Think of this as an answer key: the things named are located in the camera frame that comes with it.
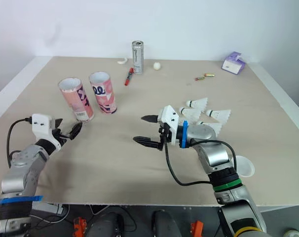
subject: marker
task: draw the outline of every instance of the marker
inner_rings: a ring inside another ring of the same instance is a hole
[[[130,83],[130,80],[131,80],[131,77],[132,77],[132,74],[133,74],[133,73],[134,73],[134,69],[133,69],[133,68],[130,68],[128,77],[126,78],[126,80],[125,80],[125,84],[124,84],[124,85],[128,85],[128,84]]]
[[[205,77],[215,77],[214,73],[205,73],[204,74]]]
[[[194,78],[194,80],[204,80],[205,77],[198,77],[198,78]]]

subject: paper cup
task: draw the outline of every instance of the paper cup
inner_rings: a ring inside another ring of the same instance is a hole
[[[65,78],[58,84],[66,102],[72,108],[78,121],[90,121],[94,112],[90,107],[87,95],[78,78]]]
[[[90,75],[89,81],[101,111],[105,114],[113,114],[116,111],[116,104],[109,74],[105,72],[93,73]]]

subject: tissue box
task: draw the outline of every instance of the tissue box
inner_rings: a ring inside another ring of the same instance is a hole
[[[222,69],[233,74],[239,74],[245,67],[245,62],[240,60],[241,53],[232,52],[223,62]]]

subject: white feather shuttlecock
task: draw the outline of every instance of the white feather shuttlecock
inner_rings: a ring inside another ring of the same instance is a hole
[[[204,112],[205,108],[207,107],[207,103],[208,103],[208,98],[203,98],[203,99],[200,99],[200,100],[188,100],[186,102],[186,105],[188,107],[200,109],[201,112]]]
[[[207,116],[214,118],[215,120],[219,121],[222,125],[226,124],[231,110],[208,110],[206,112]]]
[[[197,122],[200,118],[201,111],[199,109],[189,109],[181,107],[179,112],[191,122]]]
[[[219,123],[219,122],[210,123],[210,122],[202,122],[202,121],[198,121],[198,122],[196,123],[196,125],[201,125],[201,124],[203,124],[203,125],[208,125],[208,126],[210,126],[211,128],[213,128],[213,130],[215,131],[216,136],[219,135],[220,130],[221,130],[221,128],[222,128],[222,124]]]

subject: blue tape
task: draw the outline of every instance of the blue tape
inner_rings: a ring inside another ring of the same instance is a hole
[[[186,148],[187,129],[188,129],[188,122],[185,120],[183,124],[183,138],[181,140],[181,148]]]
[[[32,196],[32,197],[11,197],[0,200],[0,204],[22,202],[22,201],[42,201],[43,196]]]

